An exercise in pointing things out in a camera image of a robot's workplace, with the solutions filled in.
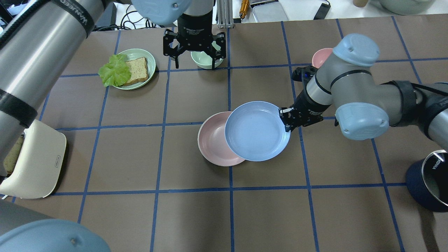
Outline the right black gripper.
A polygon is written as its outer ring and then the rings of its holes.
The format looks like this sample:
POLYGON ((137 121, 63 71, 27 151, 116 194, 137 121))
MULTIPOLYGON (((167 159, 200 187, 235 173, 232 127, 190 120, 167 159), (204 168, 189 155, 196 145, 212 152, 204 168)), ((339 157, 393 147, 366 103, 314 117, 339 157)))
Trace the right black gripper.
POLYGON ((292 132, 294 128, 307 127, 324 120, 322 113, 324 105, 318 104, 309 96, 307 84, 317 73, 313 66, 297 67, 291 74, 291 80, 301 82, 303 90, 296 97, 290 107, 280 107, 279 117, 285 126, 286 132, 292 132))

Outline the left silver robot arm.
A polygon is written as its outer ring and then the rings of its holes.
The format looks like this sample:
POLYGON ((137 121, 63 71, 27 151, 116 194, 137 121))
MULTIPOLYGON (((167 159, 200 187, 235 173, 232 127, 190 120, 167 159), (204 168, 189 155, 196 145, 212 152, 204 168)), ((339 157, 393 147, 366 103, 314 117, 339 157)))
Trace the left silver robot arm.
MULTIPOLYGON (((37 116, 109 0, 34 0, 1 35, 1 162, 37 116)), ((225 33, 212 34, 213 0, 121 0, 166 30, 163 54, 178 64, 184 51, 225 58, 225 33)), ((1 201, 2 252, 109 252, 107 243, 76 222, 1 201)))

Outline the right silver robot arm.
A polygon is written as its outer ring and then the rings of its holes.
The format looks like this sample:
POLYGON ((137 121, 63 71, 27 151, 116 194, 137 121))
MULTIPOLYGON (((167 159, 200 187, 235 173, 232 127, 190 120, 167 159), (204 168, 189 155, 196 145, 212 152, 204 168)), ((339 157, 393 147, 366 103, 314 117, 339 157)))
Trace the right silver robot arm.
POLYGON ((447 150, 447 82, 375 84, 370 68, 379 54, 371 38, 353 33, 321 67, 297 68, 291 78, 302 82, 303 90, 293 105, 279 109, 285 131, 323 121, 323 112, 334 105, 337 125, 348 139, 373 139, 389 127, 416 125, 447 150))

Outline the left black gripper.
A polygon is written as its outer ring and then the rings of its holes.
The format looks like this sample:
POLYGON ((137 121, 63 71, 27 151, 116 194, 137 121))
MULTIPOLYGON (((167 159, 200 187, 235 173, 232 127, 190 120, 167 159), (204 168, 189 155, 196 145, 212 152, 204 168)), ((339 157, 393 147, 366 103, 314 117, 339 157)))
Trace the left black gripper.
POLYGON ((205 69, 215 70, 226 56, 225 33, 212 34, 213 13, 202 16, 182 14, 177 32, 166 29, 163 36, 163 54, 175 62, 179 69, 178 57, 185 51, 204 51, 210 59, 206 60, 205 69))

